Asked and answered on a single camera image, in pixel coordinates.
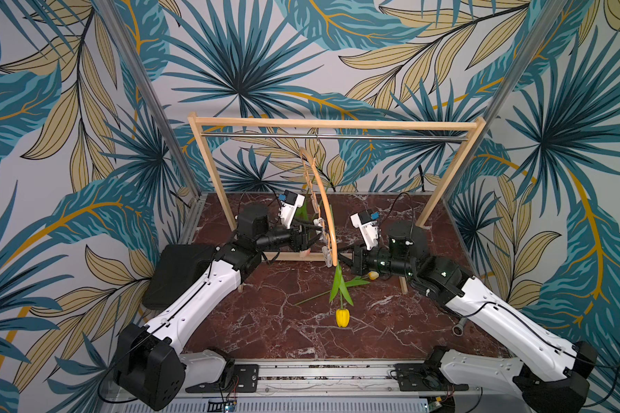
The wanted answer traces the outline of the cream white tulip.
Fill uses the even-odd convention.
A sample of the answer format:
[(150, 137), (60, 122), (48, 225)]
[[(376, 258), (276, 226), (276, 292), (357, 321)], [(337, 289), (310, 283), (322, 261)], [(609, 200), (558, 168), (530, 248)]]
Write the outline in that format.
[(302, 206), (297, 208), (294, 217), (298, 221), (310, 222), (309, 214), (308, 214), (308, 203), (304, 202)]

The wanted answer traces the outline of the yellow tulip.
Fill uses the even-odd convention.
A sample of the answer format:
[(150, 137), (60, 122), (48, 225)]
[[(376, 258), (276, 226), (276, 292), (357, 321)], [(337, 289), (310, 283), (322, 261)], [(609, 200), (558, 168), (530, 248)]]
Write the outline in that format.
[(350, 296), (348, 287), (346, 287), (346, 281), (344, 280), (343, 270), (339, 263), (338, 254), (338, 242), (337, 242), (337, 230), (335, 227), (335, 218), (330, 206), (327, 212), (329, 235), (331, 242), (331, 258), (334, 266), (334, 277), (332, 282), (332, 288), (329, 293), (329, 302), (332, 303), (336, 299), (339, 301), (339, 308), (335, 312), (336, 323), (339, 328), (346, 328), (351, 320), (351, 313), (345, 306), (345, 302), (349, 305), (353, 305), (352, 298)]

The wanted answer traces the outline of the curved wooden clip hanger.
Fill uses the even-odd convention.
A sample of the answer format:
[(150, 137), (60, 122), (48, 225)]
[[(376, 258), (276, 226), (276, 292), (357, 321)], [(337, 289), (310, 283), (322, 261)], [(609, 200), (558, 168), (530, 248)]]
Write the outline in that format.
[(321, 152), (321, 144), (319, 137), (312, 135), (310, 141), (312, 142), (310, 149), (300, 147), (298, 150), (301, 169), (316, 214), (314, 220), (317, 221), (316, 225), (320, 227), (320, 239), (325, 244), (322, 249), (323, 257), (329, 268), (337, 268), (339, 264), (337, 231), (325, 188), (325, 183), (329, 183), (329, 181), (320, 173), (318, 156)]

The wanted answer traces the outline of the orange cream tulip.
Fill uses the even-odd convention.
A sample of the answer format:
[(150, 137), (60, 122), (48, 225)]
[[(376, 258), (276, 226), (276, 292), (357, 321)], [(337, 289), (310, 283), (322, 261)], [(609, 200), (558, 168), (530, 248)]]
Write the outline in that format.
[(325, 291), (321, 294), (316, 294), (313, 297), (308, 299), (303, 299), (300, 302), (296, 303), (296, 306), (300, 306), (301, 304), (305, 304), (314, 299), (321, 298), (325, 295), (329, 296), (329, 301), (332, 302), (335, 297), (340, 294), (342, 300), (346, 300), (350, 305), (353, 305), (353, 301), (351, 300), (351, 296), (349, 294), (349, 289), (353, 287), (362, 287), (370, 284), (374, 280), (379, 278), (379, 274), (374, 271), (370, 271), (367, 275), (357, 276), (352, 280), (343, 280), (337, 287), (333, 286), (331, 290)]

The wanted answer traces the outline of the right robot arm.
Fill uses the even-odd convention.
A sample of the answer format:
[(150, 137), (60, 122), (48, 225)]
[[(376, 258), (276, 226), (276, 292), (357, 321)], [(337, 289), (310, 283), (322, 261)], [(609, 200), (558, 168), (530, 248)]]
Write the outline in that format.
[(392, 275), (460, 319), (466, 319), (503, 344), (510, 358), (473, 356), (437, 346), (421, 372), (442, 389), (467, 385), (521, 399), (535, 412), (578, 412), (587, 404), (589, 375), (598, 352), (591, 344), (570, 342), (545, 330), (491, 291), (477, 276), (443, 256), (432, 256), (426, 236), (411, 221), (387, 228), (379, 240), (373, 213), (352, 215), (363, 242), (339, 256), (353, 275)]

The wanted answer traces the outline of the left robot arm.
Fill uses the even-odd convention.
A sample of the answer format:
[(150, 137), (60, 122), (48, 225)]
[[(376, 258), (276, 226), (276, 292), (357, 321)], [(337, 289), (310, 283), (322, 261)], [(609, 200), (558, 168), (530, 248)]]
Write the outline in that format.
[(213, 253), (203, 274), (160, 315), (120, 333), (108, 372), (113, 382), (154, 411), (163, 410), (182, 390), (218, 382), (227, 358), (213, 350), (184, 354), (184, 347), (213, 309), (262, 263), (266, 252), (310, 249), (313, 226), (296, 218), (303, 205), (301, 196), (292, 203), (281, 201), (278, 225), (270, 224), (267, 206), (245, 206), (236, 229)]

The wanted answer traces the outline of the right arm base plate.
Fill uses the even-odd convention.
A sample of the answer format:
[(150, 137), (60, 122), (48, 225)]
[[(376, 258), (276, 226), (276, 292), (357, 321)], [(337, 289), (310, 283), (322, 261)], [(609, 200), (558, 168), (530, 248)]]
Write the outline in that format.
[(466, 384), (453, 384), (434, 366), (425, 363), (398, 363), (394, 365), (392, 377), (401, 392), (462, 392)]

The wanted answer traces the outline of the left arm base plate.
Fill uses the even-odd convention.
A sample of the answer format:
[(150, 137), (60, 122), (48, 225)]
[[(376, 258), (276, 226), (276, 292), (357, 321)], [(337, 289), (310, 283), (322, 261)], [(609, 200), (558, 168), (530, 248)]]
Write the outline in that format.
[(205, 382), (187, 387), (190, 394), (222, 393), (254, 393), (258, 388), (258, 364), (228, 365), (214, 382)]

